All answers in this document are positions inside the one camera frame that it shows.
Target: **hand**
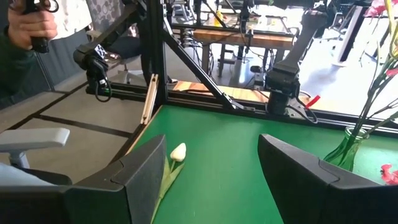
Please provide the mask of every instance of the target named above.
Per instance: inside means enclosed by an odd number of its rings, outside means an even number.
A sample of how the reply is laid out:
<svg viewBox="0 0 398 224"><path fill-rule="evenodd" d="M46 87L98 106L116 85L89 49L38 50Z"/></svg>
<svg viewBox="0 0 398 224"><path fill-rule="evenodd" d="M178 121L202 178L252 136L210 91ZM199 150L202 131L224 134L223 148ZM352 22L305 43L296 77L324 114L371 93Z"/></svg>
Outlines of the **hand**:
<svg viewBox="0 0 398 224"><path fill-rule="evenodd" d="M10 23L8 36L13 44L22 49L30 50L32 48L30 37L45 37L51 40L57 36L57 25L52 13L40 11L22 15L22 11L23 7L21 6L8 9L8 21Z"/></svg>

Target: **green table surface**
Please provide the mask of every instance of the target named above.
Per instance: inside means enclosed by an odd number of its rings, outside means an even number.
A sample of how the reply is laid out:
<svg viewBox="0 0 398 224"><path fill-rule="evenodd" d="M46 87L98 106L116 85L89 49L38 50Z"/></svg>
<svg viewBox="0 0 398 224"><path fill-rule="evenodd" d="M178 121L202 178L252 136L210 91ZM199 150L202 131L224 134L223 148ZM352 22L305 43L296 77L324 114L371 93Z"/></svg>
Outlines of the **green table surface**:
<svg viewBox="0 0 398 224"><path fill-rule="evenodd" d="M257 155L265 133L319 157L344 137L343 131L163 106L136 146L165 134L168 155L184 142L187 157L155 223L283 223ZM372 136L357 153L354 173L383 184L381 166L398 167L397 143Z"/></svg>

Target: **floor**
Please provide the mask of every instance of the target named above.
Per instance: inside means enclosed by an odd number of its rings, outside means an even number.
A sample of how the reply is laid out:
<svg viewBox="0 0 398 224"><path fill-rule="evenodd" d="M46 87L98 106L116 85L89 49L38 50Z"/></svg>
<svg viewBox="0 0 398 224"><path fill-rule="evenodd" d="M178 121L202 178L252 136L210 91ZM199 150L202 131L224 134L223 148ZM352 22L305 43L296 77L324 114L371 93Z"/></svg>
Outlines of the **floor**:
<svg viewBox="0 0 398 224"><path fill-rule="evenodd" d="M356 113L356 111L360 110L365 99L364 93L373 75L372 71L374 70L375 63L364 59L361 67L359 56L362 49L355 47L349 58L349 61L352 63L348 67L334 67L331 65L333 57L330 52L333 44L333 42L322 42L322 44L319 41L314 42L311 51L302 64L302 72L300 73L302 90L312 95L320 95L323 99L341 101L343 105L347 105L346 111L344 111L345 107L343 107L342 112ZM217 46L213 47L214 55L218 55L218 48ZM188 50L188 53L193 56L192 49ZM188 67L168 48L166 48L166 59L167 73L172 78L191 82L197 80ZM256 60L258 59L255 56L252 56L252 59L248 57L248 64L250 64L250 60L253 63L257 63ZM137 60L132 62L128 67L132 70L138 70L140 69L140 63ZM229 68L229 65L225 66L223 77L218 78L215 75L215 81L219 85L228 84L232 69ZM123 80L123 77L116 74L117 69L114 69L108 75L112 81L120 82ZM59 85L57 90L72 90L84 81L85 74L82 72L75 78ZM141 78L136 78L133 83L143 85L144 81ZM382 100L377 104L384 104L387 101L386 99L392 98L394 95L390 93L396 92L394 88L397 85L397 80L391 83L388 90L381 95ZM42 93L18 105L0 111L0 117L2 118L0 130L9 128L59 97L61 95L58 93ZM107 103L100 103L95 100L94 96L87 95L84 89L81 89L43 112L43 114L97 124L131 133L140 122L142 109L143 103L128 100L112 99ZM70 129L71 135L68 143L64 148L29 151L27 155L31 167L66 174L74 182L84 179L105 167L126 141L124 137L40 119L33 119L21 128L51 127ZM0 162L8 163L7 155L2 154Z"/></svg>

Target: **white tulip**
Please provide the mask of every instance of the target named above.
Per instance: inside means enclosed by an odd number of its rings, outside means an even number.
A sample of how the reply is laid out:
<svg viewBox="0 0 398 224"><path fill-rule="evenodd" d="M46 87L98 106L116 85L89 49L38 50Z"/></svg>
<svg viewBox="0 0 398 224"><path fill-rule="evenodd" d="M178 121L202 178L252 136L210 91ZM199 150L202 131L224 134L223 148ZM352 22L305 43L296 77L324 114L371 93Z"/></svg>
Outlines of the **white tulip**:
<svg viewBox="0 0 398 224"><path fill-rule="evenodd" d="M186 154L187 154L187 146L185 145L185 143L181 143L172 151L170 157L175 162L182 162L185 159Z"/></svg>

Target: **glass vase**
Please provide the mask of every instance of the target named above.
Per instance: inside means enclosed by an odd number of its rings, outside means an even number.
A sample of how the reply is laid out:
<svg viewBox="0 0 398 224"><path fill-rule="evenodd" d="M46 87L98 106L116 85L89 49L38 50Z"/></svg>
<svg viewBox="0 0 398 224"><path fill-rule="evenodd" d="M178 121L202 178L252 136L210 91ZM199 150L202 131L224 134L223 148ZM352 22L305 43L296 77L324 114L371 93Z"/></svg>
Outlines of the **glass vase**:
<svg viewBox="0 0 398 224"><path fill-rule="evenodd" d="M348 140L350 139L353 130L354 127L352 126L346 127L344 139L335 150L331 151L323 159L324 161L327 161L330 164L333 164L350 172L353 171L356 152L358 151L362 142L368 138L367 136L365 136L364 138L365 130L360 129L359 134L354 139L353 143L348 145Z"/></svg>

